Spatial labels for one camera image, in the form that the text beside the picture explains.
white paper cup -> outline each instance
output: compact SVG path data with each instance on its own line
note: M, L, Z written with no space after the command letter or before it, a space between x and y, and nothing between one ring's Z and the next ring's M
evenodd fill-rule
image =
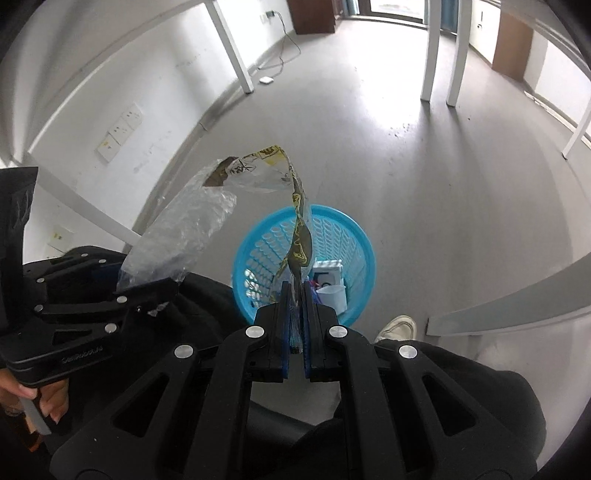
M322 305L334 308L337 315L347 309L347 295L344 285L327 285L316 290L316 293Z

plastic wrapper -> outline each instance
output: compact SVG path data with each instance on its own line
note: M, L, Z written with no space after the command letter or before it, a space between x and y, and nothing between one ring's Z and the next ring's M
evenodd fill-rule
M217 161L189 180L125 258L118 290L162 278L181 282L236 206L236 195L225 188L228 185L260 193L292 190L293 239L274 276L269 301L274 301L285 280L292 281L298 298L297 290L314 260L310 205L295 169L276 145L246 157Z

metal screw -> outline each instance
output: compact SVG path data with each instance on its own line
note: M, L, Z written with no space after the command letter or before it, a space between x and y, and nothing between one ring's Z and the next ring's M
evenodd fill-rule
M191 345L179 345L174 349L174 356L176 358L189 358L193 354L193 347Z
M334 327L330 327L329 335L334 338L343 338L347 336L347 329L345 327L341 327L341 325L335 325Z
M260 338L265 335L265 329L258 325L253 325L246 329L246 336L250 338Z
M412 345L403 345L398 349L398 353L404 358L415 358L418 352Z

white table leg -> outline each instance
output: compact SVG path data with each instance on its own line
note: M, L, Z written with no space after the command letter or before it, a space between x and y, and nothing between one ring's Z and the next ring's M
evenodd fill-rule
M570 137L569 143L566 144L566 147L562 151L562 156L568 160L570 151L573 149L574 144L583 138L583 135L587 131L589 127L589 121L591 121L591 99L589 99L589 104L587 105L587 109L583 114L583 118L579 122L579 126L574 131L572 137Z
M427 40L427 60L425 61L425 75L423 77L423 91L421 100L431 101L435 66L439 53L439 35L441 34L441 0L429 0L429 26Z
M222 44L226 49L226 53L228 54L228 57L230 57L230 62L232 62L232 66L238 76L242 90L244 90L244 93L252 93L255 88L252 85L251 76L242 61L242 57L238 53L236 43L232 38L232 34L230 33L230 29L228 28L228 24L226 23L226 19L223 16L217 0L206 1L205 5L207 6L209 16L212 18L213 25L216 27L217 34L220 36Z
M455 107L466 67L468 45L470 43L470 27L472 26L472 0L460 0L459 18L457 21L456 56L453 60L452 80L447 93L447 104Z
M125 225L121 225L117 220L112 219L105 212L88 202L88 200L82 198L45 167L39 167L37 184L68 208L74 210L78 215L94 223L97 227L102 228L115 238L123 240L132 246L141 238L133 230L127 228Z

blue plastic basket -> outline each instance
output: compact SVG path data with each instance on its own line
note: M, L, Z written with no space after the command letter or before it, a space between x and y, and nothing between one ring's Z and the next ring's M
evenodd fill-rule
M291 244L296 213L286 207L254 227L236 254L232 286L234 298L246 319L253 323L256 310L268 303L273 275ZM375 256L359 225L343 212L312 205L312 236L316 260L342 260L347 287L347 310L341 325L351 325L365 308L375 285Z

